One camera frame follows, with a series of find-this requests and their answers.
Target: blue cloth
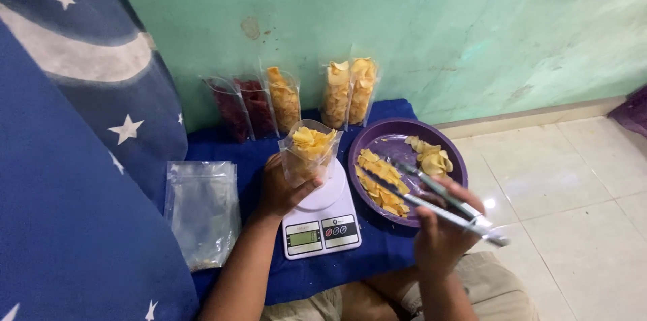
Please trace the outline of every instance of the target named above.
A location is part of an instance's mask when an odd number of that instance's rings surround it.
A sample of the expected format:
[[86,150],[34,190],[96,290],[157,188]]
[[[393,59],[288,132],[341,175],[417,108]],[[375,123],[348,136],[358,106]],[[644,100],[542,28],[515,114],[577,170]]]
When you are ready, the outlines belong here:
[[186,155],[171,76],[125,0],[0,0],[0,18],[162,211]]
[[170,227],[0,22],[0,319],[190,320]]
[[[319,120],[316,110],[303,112],[304,119]],[[385,118],[416,119],[405,99],[376,102],[369,123]],[[342,135],[337,158],[347,167],[352,141],[363,128],[351,126]],[[209,128],[189,135],[187,160],[230,160],[238,165],[238,192],[243,221],[255,209],[260,196],[261,170],[271,154],[279,152],[277,139],[244,144],[231,143],[222,127]],[[283,255],[282,230],[274,244],[274,255],[267,285],[266,305],[300,300],[318,292],[357,281],[371,275],[413,265],[413,236],[416,229],[393,224],[372,209],[357,195],[351,185],[355,210],[362,234],[362,245],[351,251],[336,252],[299,260]],[[193,275],[198,295],[204,299],[214,284],[218,270]]]

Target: clear plastic bag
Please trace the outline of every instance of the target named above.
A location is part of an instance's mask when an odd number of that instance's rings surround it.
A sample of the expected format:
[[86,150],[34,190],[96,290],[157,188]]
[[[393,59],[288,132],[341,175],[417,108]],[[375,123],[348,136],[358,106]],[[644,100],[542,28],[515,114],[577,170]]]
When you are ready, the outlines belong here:
[[352,125],[366,126],[371,113],[381,71],[377,62],[371,58],[352,60],[351,76],[354,81],[352,99],[348,111],[348,122]]
[[254,138],[279,136],[267,81],[254,74],[242,74],[234,78],[234,83],[243,96]]
[[279,132],[287,134],[301,119],[301,102],[299,100],[299,78],[278,67],[268,67],[266,77],[274,106],[274,116]]
[[342,132],[338,131],[335,134],[335,137],[328,143],[328,147],[321,154],[308,158],[307,153],[300,152],[292,140],[292,135],[302,126],[326,135],[333,131],[333,129],[315,120],[304,119],[297,122],[290,130],[290,134],[285,139],[279,140],[285,179],[293,187],[298,187],[313,178],[319,178],[323,183],[326,183],[334,174],[335,158],[337,157]]
[[329,62],[324,67],[326,89],[321,104],[321,122],[337,130],[348,130],[348,114],[351,108],[352,89],[355,77],[351,75],[350,63]]
[[211,89],[222,121],[234,140],[238,143],[245,143],[247,138],[255,140],[249,112],[238,85],[230,79],[219,76],[209,77],[203,81]]
[[222,267],[241,231],[236,165],[168,162],[164,217],[192,272]]

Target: digital kitchen scale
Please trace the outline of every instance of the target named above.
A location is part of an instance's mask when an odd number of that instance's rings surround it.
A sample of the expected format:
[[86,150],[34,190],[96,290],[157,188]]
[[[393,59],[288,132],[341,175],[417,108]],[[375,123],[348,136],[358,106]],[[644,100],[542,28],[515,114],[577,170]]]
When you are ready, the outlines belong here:
[[335,159],[333,177],[305,197],[281,223],[285,257],[294,260],[362,244],[346,171]]

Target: baseboard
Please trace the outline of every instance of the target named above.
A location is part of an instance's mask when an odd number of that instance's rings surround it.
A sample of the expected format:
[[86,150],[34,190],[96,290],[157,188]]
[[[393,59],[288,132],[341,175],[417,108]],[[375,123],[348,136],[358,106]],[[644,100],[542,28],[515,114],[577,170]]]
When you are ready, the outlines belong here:
[[449,139],[458,139],[523,127],[548,125],[563,121],[603,116],[625,101],[625,96],[617,96],[607,99],[514,112],[513,114],[436,124],[433,127],[439,129]]

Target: purple plastic tray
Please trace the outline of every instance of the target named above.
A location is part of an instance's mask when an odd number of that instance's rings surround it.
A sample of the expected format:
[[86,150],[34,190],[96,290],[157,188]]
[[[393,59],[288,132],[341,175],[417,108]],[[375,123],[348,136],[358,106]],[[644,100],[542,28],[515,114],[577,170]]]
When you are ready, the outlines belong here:
[[[432,145],[442,145],[442,148],[447,151],[449,160],[454,165],[454,170],[448,173],[453,180],[467,187],[467,168],[465,162],[458,149],[445,135],[436,130],[435,128],[421,123],[420,121],[405,118],[391,118],[384,119],[367,126],[355,138],[351,145],[351,151],[348,155],[348,170],[350,172],[351,182],[354,185],[361,198],[366,204],[376,210],[380,215],[388,218],[394,223],[404,226],[420,227],[418,217],[413,211],[413,206],[409,204],[412,211],[409,213],[408,218],[393,215],[390,212],[383,210],[381,207],[369,197],[355,171],[355,164],[357,164],[357,157],[360,155],[361,149],[370,149],[372,152],[380,151],[388,153],[392,158],[400,161],[405,161],[410,164],[416,164],[417,153],[411,148],[411,145],[404,143],[404,139],[410,135],[417,135],[420,140]],[[418,185],[420,180],[417,177],[403,176],[402,181],[409,187]]]

